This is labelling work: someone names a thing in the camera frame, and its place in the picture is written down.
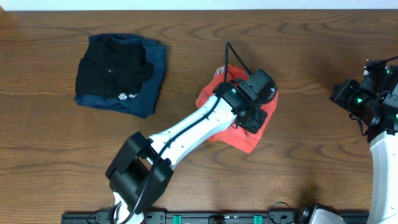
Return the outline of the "red t-shirt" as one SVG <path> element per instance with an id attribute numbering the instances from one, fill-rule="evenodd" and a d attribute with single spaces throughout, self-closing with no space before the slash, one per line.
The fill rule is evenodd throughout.
<path id="1" fill-rule="evenodd" d="M 219 67 L 213 75 L 212 81 L 201 90 L 198 98 L 196 99 L 197 108 L 202 107 L 206 103 L 209 97 L 213 94 L 213 90 L 215 89 L 215 87 L 223 81 L 224 71 L 224 65 Z M 275 98 L 270 103 L 261 106 L 261 109 L 267 113 L 267 118 L 265 119 L 264 124 L 261 126 L 260 130 L 256 134 L 252 134 L 242 127 L 234 128 L 230 126 L 225 131 L 222 131 L 210 137 L 208 141 L 222 141 L 248 154 L 251 153 L 261 140 L 264 130 L 266 129 L 266 126 L 270 121 L 272 114 L 277 108 L 278 97 L 279 92 L 277 91 Z"/>

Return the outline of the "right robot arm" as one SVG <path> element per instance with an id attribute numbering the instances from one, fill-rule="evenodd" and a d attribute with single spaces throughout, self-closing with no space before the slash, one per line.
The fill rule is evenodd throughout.
<path id="1" fill-rule="evenodd" d="M 373 159 L 371 209 L 367 223 L 397 223 L 397 66 L 367 60 L 364 79 L 347 79 L 330 100 L 349 112 L 367 138 Z"/>

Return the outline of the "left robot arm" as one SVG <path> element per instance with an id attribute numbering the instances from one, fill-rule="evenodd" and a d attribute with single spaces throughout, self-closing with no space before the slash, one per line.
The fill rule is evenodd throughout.
<path id="1" fill-rule="evenodd" d="M 205 104 L 181 122 L 148 138 L 140 132 L 128 137 L 105 173 L 115 197 L 110 223 L 141 223 L 177 164 L 208 138 L 232 124 L 257 133 L 267 116 L 261 106 L 276 93 L 275 81 L 261 69 L 247 80 L 223 79 Z"/>

